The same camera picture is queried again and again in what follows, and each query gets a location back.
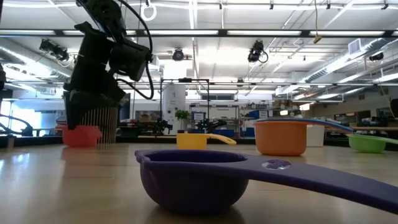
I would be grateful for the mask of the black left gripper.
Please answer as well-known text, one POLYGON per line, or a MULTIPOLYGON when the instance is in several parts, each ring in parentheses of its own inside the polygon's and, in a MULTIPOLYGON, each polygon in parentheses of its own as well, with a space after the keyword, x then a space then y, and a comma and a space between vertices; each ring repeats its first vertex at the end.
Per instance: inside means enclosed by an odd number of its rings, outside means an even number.
POLYGON ((76 91, 104 95, 116 102, 120 102, 126 94, 106 71, 114 42, 88 22, 77 24, 75 29, 84 33, 84 37, 70 81, 63 86, 66 90, 63 99, 69 130, 74 130, 81 118, 80 99, 76 91))

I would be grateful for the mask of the red measuring cup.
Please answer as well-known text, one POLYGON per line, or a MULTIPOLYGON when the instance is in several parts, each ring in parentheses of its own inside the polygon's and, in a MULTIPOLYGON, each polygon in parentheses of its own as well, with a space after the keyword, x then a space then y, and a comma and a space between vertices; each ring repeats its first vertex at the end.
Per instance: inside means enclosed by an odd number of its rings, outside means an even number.
POLYGON ((62 128, 62 140, 69 147, 95 147, 102 137, 97 126, 76 126, 75 129, 62 128))

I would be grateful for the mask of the yellow measuring cup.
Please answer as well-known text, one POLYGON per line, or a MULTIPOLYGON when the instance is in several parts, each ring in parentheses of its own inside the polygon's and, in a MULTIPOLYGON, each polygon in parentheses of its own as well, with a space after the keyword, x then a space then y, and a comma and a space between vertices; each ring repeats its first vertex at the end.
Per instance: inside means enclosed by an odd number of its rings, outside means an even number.
POLYGON ((229 145, 236 145, 236 141, 219 134, 196 134, 196 133, 178 133, 178 149, 196 149, 204 150, 207 147, 207 139, 217 139, 229 145))

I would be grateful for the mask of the dark blue measuring cup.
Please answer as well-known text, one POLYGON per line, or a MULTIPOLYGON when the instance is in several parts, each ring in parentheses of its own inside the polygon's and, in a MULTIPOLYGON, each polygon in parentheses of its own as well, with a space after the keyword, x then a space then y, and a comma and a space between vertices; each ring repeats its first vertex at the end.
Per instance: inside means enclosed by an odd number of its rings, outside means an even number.
POLYGON ((221 213, 241 198, 250 180, 257 180, 398 214, 398 187, 326 167, 209 150, 141 150, 135 156, 148 196, 173 212, 221 213))

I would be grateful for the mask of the orange measuring cup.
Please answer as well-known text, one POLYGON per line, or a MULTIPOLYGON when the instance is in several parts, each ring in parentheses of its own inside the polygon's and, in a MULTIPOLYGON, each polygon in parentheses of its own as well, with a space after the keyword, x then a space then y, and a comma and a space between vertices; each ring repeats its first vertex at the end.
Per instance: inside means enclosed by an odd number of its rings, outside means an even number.
POLYGON ((254 126, 254 135, 263 155, 301 156, 307 149, 307 124, 265 122, 254 126))

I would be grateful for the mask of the green measuring cup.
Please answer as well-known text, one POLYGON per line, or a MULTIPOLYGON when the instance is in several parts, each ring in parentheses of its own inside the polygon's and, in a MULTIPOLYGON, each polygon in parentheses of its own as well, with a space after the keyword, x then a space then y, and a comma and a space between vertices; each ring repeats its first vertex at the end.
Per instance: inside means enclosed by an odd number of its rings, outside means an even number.
POLYGON ((379 136, 347 134, 350 148, 363 153, 382 153, 387 143, 398 145, 398 140, 379 136))

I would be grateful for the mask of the white plastic basket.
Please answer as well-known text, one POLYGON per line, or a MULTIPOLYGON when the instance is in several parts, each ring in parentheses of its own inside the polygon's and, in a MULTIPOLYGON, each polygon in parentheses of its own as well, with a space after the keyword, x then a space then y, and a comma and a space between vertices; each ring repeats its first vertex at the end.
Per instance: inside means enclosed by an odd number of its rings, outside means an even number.
POLYGON ((307 147, 323 147, 325 127, 320 125, 307 125, 307 147))

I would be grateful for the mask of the potted plant in slatted pot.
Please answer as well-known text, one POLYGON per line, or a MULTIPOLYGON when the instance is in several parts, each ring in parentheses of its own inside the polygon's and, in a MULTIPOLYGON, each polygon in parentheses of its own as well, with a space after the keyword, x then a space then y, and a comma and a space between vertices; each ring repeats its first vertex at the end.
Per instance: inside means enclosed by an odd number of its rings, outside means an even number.
POLYGON ((102 137, 97 144, 116 142, 116 128, 119 123, 120 102, 96 93, 76 91, 80 99, 80 126, 97 126, 102 137))

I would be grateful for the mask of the white round column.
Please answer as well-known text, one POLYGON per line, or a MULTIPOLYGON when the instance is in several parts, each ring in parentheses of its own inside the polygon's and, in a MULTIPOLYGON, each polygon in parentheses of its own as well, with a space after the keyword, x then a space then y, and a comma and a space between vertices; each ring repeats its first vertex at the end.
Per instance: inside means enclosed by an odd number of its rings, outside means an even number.
POLYGON ((167 135, 176 135, 180 128, 180 121, 175 117, 178 110, 185 110, 186 89, 185 85, 169 83, 162 91, 162 118, 167 124, 172 125, 170 132, 164 131, 167 135))

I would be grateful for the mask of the small potted tree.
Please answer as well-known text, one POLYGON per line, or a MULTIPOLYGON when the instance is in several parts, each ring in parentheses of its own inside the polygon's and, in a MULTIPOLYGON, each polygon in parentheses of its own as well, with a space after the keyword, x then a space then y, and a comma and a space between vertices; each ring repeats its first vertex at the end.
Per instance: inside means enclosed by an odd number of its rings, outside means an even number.
POLYGON ((179 128, 177 129, 177 133, 185 133, 187 128, 187 121, 190 117, 190 112, 187 110, 178 110, 175 112, 175 117, 179 121, 179 128))

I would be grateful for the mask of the long ceiling light bar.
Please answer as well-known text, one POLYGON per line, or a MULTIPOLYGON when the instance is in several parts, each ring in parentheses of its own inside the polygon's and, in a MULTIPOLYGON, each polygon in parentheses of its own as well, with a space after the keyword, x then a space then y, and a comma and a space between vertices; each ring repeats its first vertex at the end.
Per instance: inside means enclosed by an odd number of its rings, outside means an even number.
MULTIPOLYGON (((178 29, 178 30, 128 30, 128 37, 272 37, 272 38, 398 38, 398 30, 237 30, 237 29, 178 29)), ((0 37, 81 37, 78 30, 0 29, 0 37)))

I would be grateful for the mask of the silver air duct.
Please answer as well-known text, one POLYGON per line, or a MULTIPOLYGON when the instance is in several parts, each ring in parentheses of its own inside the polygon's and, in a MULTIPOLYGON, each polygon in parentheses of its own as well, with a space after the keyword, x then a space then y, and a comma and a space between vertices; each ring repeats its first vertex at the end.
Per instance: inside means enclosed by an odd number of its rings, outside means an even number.
POLYGON ((327 60, 323 65, 316 67, 309 71, 299 81, 299 83, 310 83, 316 79, 324 77, 333 73, 357 59, 361 59, 371 53, 376 53, 382 50, 385 46, 396 42, 395 38, 378 38, 378 39, 364 39, 359 38, 348 44, 348 49, 338 54, 332 59, 327 60))
POLYGON ((46 68, 50 72, 58 72, 65 77, 70 77, 72 70, 61 66, 57 62, 48 59, 44 54, 33 52, 7 38, 0 37, 0 49, 21 59, 29 67, 46 68))

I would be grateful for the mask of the black metal frame stand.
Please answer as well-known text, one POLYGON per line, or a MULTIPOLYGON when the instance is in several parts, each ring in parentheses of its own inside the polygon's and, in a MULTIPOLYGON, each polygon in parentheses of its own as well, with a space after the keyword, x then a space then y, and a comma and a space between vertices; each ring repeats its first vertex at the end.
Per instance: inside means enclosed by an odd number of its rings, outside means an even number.
POLYGON ((199 87, 200 85, 204 85, 206 83, 207 88, 210 87, 209 79, 197 79, 197 78, 161 79, 160 80, 160 119, 162 119, 162 120, 163 120, 163 118, 162 118, 162 91, 165 88, 165 86, 169 83, 174 83, 177 85, 185 85, 185 89, 186 89, 185 110, 188 110, 187 109, 187 96, 188 96, 187 86, 194 85, 195 87, 199 87))

